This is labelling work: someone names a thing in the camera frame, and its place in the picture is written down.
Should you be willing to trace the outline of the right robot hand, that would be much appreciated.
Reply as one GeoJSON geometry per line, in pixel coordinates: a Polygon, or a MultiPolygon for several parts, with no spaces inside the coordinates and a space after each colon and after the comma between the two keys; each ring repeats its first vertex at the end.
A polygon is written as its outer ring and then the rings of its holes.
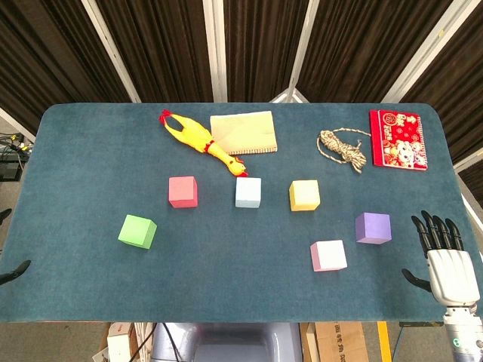
{"type": "Polygon", "coordinates": [[[429,280],[416,277],[408,269],[401,273],[415,287],[431,293],[446,307],[472,307],[480,300],[478,282],[471,256],[464,250],[463,239],[451,219],[432,216],[427,211],[421,217],[413,215],[429,280]]]}

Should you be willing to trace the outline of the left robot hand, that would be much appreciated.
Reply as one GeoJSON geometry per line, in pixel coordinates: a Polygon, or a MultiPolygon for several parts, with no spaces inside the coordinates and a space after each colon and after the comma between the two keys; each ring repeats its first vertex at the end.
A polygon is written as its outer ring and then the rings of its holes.
{"type": "MultiPolygon", "coordinates": [[[[3,221],[11,214],[11,212],[12,212],[12,209],[11,208],[5,209],[5,210],[3,210],[1,212],[1,215],[0,215],[0,225],[2,225],[3,221]]],[[[6,284],[8,282],[11,282],[11,281],[15,280],[16,278],[18,278],[19,276],[21,276],[28,269],[28,267],[30,266],[30,264],[31,264],[31,261],[30,260],[25,260],[22,263],[20,263],[17,266],[17,268],[14,269],[13,271],[10,271],[8,273],[1,274],[0,284],[3,285],[3,284],[6,284]]]]}

